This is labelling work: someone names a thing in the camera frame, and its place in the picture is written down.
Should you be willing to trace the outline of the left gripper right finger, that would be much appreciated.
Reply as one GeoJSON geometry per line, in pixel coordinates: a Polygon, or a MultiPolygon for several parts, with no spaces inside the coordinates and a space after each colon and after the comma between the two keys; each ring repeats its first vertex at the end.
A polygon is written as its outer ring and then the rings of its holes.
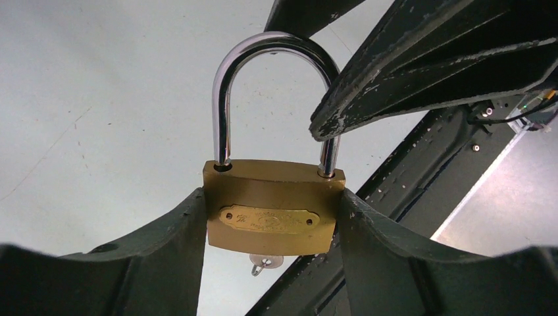
{"type": "Polygon", "coordinates": [[[556,315],[557,249],[487,257],[435,242],[343,192],[338,230],[353,315],[556,315]]]}

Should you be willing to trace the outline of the brass padlock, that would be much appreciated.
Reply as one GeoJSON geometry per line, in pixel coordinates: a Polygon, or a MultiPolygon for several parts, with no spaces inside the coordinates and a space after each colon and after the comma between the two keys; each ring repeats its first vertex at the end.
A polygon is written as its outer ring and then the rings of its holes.
{"type": "Polygon", "coordinates": [[[208,242],[255,255],[326,253],[345,189],[345,174],[336,168],[340,138],[323,141],[317,165],[231,157],[230,94],[236,74],[251,59],[278,52],[305,59],[326,87],[339,74],[321,46],[286,32],[251,36],[225,56],[212,90],[214,158],[203,167],[208,242]]]}

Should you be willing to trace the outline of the small silver key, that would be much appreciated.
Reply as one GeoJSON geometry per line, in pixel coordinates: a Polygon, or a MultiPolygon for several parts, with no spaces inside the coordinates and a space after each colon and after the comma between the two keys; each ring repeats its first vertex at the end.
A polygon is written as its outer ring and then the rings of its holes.
{"type": "Polygon", "coordinates": [[[265,269],[276,269],[281,267],[284,263],[282,255],[258,255],[250,254],[249,259],[253,264],[251,275],[253,277],[259,276],[265,269]]]}

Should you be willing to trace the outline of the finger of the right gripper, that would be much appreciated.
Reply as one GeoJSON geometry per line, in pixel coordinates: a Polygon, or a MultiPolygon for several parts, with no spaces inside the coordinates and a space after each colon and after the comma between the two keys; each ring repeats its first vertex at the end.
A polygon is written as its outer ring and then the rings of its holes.
{"type": "Polygon", "coordinates": [[[311,116],[318,141],[533,90],[557,68],[556,1],[395,1],[311,116]]]}
{"type": "Polygon", "coordinates": [[[309,38],[364,0],[275,0],[264,31],[309,38]]]}

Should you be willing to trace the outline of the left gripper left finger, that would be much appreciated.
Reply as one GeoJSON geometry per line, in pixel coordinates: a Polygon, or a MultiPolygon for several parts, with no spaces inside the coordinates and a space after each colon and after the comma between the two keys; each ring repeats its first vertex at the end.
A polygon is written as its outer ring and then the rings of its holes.
{"type": "Polygon", "coordinates": [[[1,245],[2,315],[195,315],[206,239],[202,189],[87,253],[1,245]]]}

